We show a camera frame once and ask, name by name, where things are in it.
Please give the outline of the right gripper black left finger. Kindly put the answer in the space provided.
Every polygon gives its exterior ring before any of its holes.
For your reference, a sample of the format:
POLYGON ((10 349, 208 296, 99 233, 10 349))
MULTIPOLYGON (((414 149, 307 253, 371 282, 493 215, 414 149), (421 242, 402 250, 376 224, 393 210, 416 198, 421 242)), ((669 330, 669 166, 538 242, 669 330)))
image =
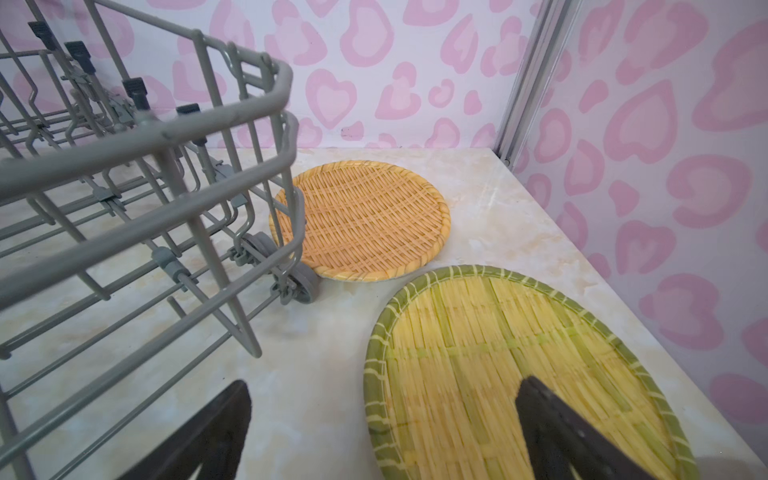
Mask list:
POLYGON ((221 391, 123 479, 233 479, 251 421, 247 384, 236 380, 221 391))

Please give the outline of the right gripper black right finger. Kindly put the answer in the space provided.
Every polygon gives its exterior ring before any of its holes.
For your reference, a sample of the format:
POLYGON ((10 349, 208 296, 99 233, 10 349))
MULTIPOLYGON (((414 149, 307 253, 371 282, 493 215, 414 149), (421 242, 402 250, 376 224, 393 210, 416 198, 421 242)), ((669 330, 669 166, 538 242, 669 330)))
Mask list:
POLYGON ((535 478, 651 477, 537 377, 522 380, 515 405, 535 478))

